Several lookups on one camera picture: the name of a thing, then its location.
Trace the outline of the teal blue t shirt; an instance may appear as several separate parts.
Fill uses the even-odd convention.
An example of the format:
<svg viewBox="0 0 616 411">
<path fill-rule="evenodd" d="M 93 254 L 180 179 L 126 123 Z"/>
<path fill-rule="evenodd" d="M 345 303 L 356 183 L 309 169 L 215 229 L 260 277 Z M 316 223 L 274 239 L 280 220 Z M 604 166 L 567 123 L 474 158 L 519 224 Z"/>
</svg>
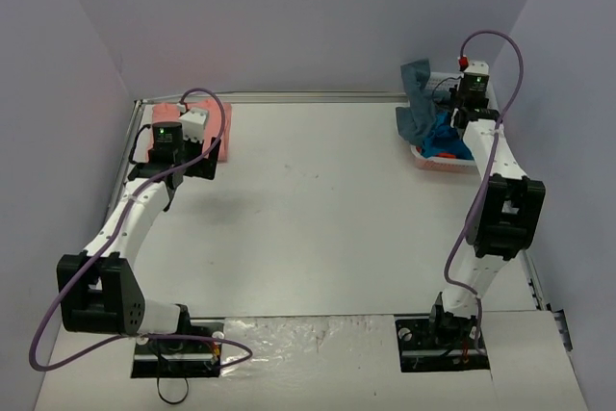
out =
<svg viewBox="0 0 616 411">
<path fill-rule="evenodd" d="M 470 149 L 458 135 L 457 130 L 450 126 L 449 114 L 445 112 L 436 115 L 434 124 L 423 138 L 421 146 L 424 149 L 432 148 L 447 151 L 457 156 L 457 160 L 472 161 L 474 159 Z"/>
</svg>

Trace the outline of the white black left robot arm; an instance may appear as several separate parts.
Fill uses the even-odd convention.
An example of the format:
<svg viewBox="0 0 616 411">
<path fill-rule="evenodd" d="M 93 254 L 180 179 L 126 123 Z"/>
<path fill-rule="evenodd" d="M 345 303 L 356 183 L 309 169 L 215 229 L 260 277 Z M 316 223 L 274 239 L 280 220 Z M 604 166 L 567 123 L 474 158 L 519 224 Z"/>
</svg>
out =
<svg viewBox="0 0 616 411">
<path fill-rule="evenodd" d="M 147 160 L 129 170 L 121 199 L 99 234 L 80 253 L 60 259 L 60 306 L 68 331 L 154 334 L 170 350 L 182 351 L 193 342 L 188 307 L 146 298 L 132 267 L 153 223 L 170 208 L 184 178 L 214 179 L 220 140 L 191 140 L 187 124 L 179 121 L 155 123 L 152 131 Z"/>
</svg>

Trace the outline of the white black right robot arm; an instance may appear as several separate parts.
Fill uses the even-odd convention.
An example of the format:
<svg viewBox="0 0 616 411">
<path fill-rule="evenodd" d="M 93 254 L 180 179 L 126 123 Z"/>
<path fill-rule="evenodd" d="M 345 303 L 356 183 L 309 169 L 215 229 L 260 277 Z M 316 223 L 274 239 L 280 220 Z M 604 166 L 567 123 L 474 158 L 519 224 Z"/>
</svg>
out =
<svg viewBox="0 0 616 411">
<path fill-rule="evenodd" d="M 451 93 L 452 124 L 462 131 L 481 184 L 446 261 L 447 286 L 426 324 L 429 340 L 440 347 L 480 337 L 482 299 L 498 272 L 530 247 L 546 194 L 544 183 L 516 161 L 502 114 L 488 107 L 488 81 L 486 72 L 468 68 Z"/>
</svg>

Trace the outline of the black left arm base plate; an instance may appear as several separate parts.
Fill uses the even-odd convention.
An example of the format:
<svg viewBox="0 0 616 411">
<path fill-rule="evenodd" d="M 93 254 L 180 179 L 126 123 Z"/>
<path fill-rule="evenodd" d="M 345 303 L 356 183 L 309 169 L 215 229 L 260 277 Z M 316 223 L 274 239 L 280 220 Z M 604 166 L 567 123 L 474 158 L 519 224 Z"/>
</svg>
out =
<svg viewBox="0 0 616 411">
<path fill-rule="evenodd" d="M 135 344 L 132 378 L 219 377 L 221 344 L 188 340 L 148 340 Z"/>
</svg>

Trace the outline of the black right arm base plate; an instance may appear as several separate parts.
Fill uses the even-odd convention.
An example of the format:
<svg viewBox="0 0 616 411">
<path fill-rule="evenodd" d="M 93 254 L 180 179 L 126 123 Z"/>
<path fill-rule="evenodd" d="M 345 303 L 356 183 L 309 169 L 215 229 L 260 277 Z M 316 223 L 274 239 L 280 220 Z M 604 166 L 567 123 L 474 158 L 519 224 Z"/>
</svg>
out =
<svg viewBox="0 0 616 411">
<path fill-rule="evenodd" d="M 473 321 L 433 329 L 429 315 L 395 317 L 398 361 L 403 373 L 489 371 L 482 339 L 475 343 Z"/>
</svg>

